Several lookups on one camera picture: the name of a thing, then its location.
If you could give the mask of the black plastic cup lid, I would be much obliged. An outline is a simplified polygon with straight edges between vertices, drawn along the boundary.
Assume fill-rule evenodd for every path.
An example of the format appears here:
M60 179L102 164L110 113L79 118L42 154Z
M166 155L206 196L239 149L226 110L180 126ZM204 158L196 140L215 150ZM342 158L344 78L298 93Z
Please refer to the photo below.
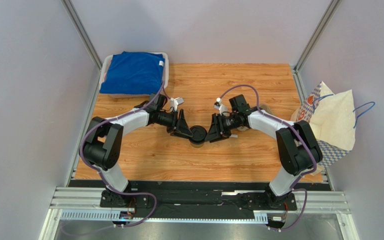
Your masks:
M194 125L189 129L192 133L192 137L189 138L189 141L193 145L202 145L205 143L206 136L208 134L207 130L200 125Z

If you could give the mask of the brown paper coffee cup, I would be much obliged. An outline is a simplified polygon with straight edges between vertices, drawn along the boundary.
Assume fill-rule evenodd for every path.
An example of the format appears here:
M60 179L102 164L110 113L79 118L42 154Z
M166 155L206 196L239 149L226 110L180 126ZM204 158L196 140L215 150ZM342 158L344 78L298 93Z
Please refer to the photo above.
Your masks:
M191 146L194 147L194 148L196 148L196 149L201 148L203 145L204 145L204 143L200 143L200 144L194 144L194 143L192 143L192 144L191 144Z

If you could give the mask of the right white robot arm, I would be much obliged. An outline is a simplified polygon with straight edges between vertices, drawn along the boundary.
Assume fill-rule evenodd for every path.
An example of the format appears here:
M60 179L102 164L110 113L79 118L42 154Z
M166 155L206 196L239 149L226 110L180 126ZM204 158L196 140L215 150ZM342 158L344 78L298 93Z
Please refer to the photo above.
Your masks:
M259 106L251 107L241 94L229 99L231 110L218 98L211 116L206 142L230 138L232 130L244 127L260 131L276 140L281 168L265 188L271 202L286 198L304 176L323 159L322 150L310 124L304 120L292 122L278 118Z

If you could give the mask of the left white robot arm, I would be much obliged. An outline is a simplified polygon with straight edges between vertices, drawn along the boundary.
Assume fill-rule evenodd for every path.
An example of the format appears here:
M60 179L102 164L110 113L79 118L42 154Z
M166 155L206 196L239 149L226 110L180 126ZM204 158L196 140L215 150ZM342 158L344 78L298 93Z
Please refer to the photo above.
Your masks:
M190 139L190 130L183 110L178 110L175 100L169 111L164 110L168 98L153 93L148 101L113 118L94 117L79 147L79 156L90 168L96 170L106 188L122 197L131 196L130 182L118 165L123 137L132 131L157 124L166 127L174 137Z

